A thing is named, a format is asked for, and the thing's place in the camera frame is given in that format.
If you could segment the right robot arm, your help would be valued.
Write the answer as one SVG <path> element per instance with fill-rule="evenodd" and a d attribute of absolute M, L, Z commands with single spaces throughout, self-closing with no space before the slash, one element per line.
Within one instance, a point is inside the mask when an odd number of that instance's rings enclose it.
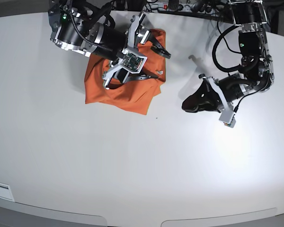
<path fill-rule="evenodd" d="M 48 9 L 51 42 L 66 51 L 86 57 L 95 54 L 109 61 L 109 68 L 102 73 L 105 89 L 111 88 L 112 79 L 125 84 L 152 78 L 143 71 L 149 57 L 138 50 L 139 44 L 149 41 L 157 55 L 171 57 L 154 33 L 142 25 L 145 9 L 132 17 L 129 28 L 122 33 L 115 29 L 110 15 L 114 7 L 114 1 L 98 8 L 85 0 L 51 0 Z"/>

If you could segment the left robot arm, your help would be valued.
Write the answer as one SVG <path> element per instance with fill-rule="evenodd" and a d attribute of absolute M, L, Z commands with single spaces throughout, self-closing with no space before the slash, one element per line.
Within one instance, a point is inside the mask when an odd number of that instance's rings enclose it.
<path fill-rule="evenodd" d="M 227 107 L 232 107 L 235 100 L 242 100 L 255 92 L 267 91 L 274 82 L 272 57 L 265 30 L 267 16 L 261 0 L 199 0 L 193 9 L 200 10 L 202 6 L 211 6 L 218 11 L 219 20 L 233 20 L 233 25 L 220 34 L 212 50 L 215 66 L 228 76 L 215 79 L 211 85 L 211 77 L 201 74 L 201 86 L 184 100 L 182 110 L 188 113 L 220 113 Z M 240 28 L 238 42 L 241 63 L 226 68 L 219 64 L 216 52 L 220 42 L 236 28 Z"/>

